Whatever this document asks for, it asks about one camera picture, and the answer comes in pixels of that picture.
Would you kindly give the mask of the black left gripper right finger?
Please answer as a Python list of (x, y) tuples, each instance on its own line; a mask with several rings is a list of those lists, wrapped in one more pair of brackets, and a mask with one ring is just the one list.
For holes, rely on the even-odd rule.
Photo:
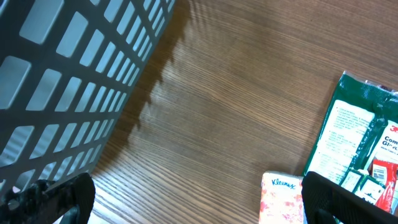
[(317, 174), (302, 180), (302, 198), (308, 224), (397, 224), (397, 217)]

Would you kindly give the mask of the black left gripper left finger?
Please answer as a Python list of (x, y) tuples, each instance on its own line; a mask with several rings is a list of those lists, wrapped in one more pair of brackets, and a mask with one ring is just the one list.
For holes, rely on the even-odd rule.
[(40, 179), (20, 192), (8, 190), (1, 198), (1, 223), (87, 224), (95, 201), (95, 185), (89, 173), (81, 173), (57, 185)]

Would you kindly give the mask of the black white small box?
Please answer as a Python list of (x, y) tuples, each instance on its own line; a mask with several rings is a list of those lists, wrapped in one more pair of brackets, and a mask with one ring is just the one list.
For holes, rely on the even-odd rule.
[(370, 176), (368, 171), (353, 168), (348, 169), (340, 186), (373, 205), (386, 189), (386, 186)]

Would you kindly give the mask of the orange Kleenex tissue pack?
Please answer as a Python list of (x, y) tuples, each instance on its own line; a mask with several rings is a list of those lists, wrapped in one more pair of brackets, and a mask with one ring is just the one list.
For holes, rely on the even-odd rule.
[(259, 224), (305, 224), (303, 177), (266, 171), (261, 182)]

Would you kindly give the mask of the red stick sachet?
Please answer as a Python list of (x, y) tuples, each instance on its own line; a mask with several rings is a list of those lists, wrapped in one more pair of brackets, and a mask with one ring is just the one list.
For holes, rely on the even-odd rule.
[(374, 159), (372, 164), (372, 177), (386, 187), (377, 200), (376, 206), (393, 214), (393, 202), (397, 182), (397, 164)]

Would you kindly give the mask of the green 3M gloves package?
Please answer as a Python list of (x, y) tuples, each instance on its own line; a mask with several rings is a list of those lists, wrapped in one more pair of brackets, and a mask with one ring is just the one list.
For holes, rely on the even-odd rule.
[[(374, 159), (397, 164), (397, 91), (344, 72), (304, 172), (340, 185), (349, 168), (372, 176)], [(396, 208), (397, 186), (394, 212)]]

